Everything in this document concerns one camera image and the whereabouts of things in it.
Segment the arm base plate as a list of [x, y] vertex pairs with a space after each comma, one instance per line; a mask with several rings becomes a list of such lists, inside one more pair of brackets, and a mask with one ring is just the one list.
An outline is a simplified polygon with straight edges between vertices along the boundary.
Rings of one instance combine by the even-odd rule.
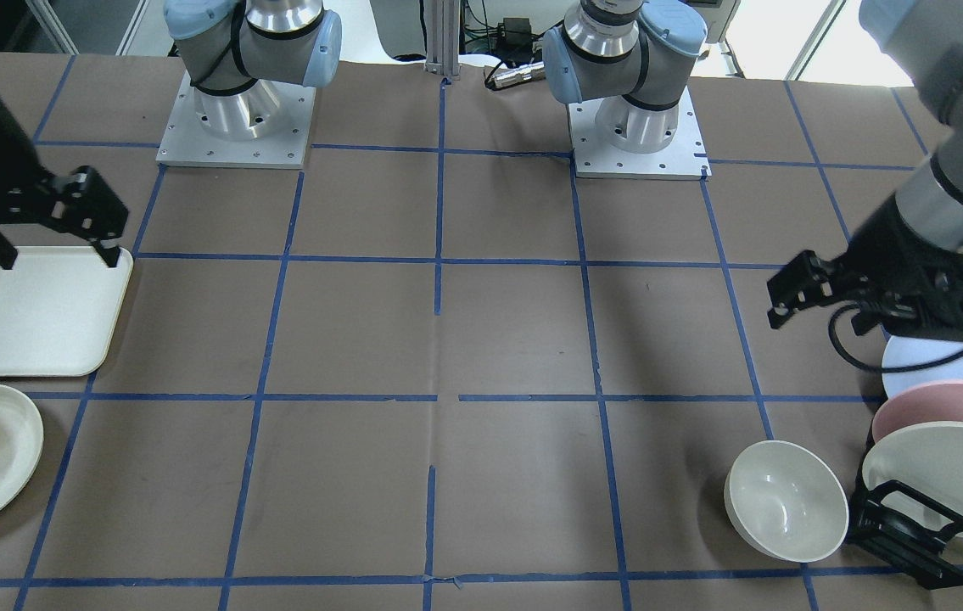
[[260, 80], [210, 96], [183, 75], [156, 159], [168, 166], [301, 170], [318, 90]]
[[698, 181], [713, 171], [691, 94], [663, 111], [622, 97], [568, 104], [575, 174], [583, 178]]

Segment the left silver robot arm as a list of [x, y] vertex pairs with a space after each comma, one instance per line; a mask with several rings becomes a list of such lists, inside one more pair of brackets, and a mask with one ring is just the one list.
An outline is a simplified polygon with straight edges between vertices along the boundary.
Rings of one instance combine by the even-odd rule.
[[854, 303], [858, 335], [963, 343], [963, 1], [865, 1], [859, 23], [911, 78], [948, 136], [833, 260], [799, 252], [767, 283], [772, 328]]

